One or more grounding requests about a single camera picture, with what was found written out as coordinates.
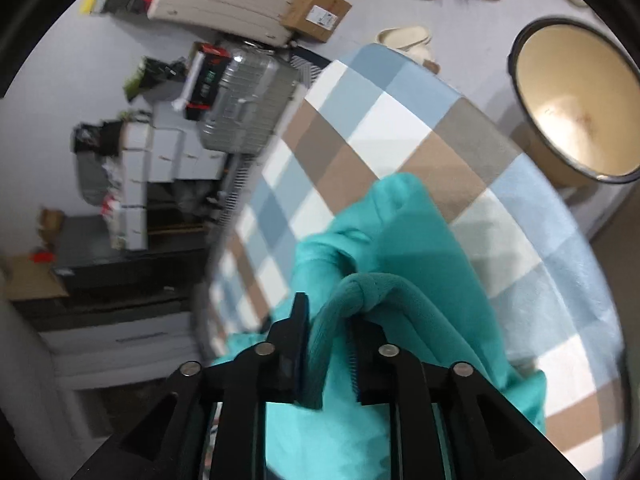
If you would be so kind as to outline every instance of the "teal cloth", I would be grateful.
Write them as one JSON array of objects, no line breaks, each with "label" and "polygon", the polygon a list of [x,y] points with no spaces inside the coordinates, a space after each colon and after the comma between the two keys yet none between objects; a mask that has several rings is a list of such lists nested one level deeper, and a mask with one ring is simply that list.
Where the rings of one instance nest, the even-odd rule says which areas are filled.
[{"label": "teal cloth", "polygon": [[[508,363],[476,274],[413,175],[378,181],[325,233],[302,240],[291,290],[308,295],[312,325],[306,408],[267,407],[267,463],[285,480],[389,476],[388,408],[360,406],[351,386],[345,319],[357,312],[380,324],[389,342],[424,362],[471,363],[544,430],[544,374],[524,379]],[[291,300],[275,309],[274,320],[289,315]],[[223,360],[263,339],[232,336]]]}]

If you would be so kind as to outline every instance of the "bed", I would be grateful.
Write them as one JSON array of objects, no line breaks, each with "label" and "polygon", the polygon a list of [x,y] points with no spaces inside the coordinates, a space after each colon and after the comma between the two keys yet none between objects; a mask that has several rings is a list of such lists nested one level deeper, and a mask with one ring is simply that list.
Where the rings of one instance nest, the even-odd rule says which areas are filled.
[{"label": "bed", "polygon": [[495,309],[511,363],[546,374],[546,435],[588,480],[625,445],[623,340],[574,218],[471,102],[408,58],[367,45],[332,62],[256,164],[210,276],[209,337],[258,330],[289,292],[294,248],[384,176],[418,176]]}]

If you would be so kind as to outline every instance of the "gray suitcase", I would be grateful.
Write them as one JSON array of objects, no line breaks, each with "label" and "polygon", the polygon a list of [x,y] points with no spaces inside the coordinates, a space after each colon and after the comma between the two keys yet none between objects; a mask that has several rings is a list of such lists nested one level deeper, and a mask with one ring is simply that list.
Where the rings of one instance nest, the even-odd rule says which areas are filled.
[{"label": "gray suitcase", "polygon": [[231,63],[199,123],[208,150],[257,155],[267,143],[298,80],[298,71],[255,45],[223,45]]}]

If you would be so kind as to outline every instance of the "white label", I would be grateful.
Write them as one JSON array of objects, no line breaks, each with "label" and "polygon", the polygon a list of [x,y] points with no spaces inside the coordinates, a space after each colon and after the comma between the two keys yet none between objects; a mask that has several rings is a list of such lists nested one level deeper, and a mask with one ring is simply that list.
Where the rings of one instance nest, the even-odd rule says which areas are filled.
[{"label": "white label", "polygon": [[306,20],[326,30],[334,30],[335,22],[338,21],[338,16],[330,13],[328,10],[324,10],[322,7],[314,5],[306,16]]}]

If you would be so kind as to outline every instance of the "silver bolt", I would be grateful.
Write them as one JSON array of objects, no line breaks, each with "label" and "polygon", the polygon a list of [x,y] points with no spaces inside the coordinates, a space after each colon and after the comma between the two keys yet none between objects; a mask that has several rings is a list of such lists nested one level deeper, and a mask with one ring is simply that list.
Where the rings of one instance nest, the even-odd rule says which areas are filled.
[{"label": "silver bolt", "polygon": [[469,377],[474,372],[474,368],[469,363],[456,363],[453,365],[453,373],[460,377]]},{"label": "silver bolt", "polygon": [[255,353],[258,355],[270,355],[275,352],[276,347],[271,343],[260,343],[255,347]]},{"label": "silver bolt", "polygon": [[396,345],[382,345],[378,348],[378,353],[384,357],[396,357],[400,349]]},{"label": "silver bolt", "polygon": [[180,373],[187,377],[194,376],[200,370],[202,370],[202,366],[197,361],[187,361],[182,366],[180,366]]}]

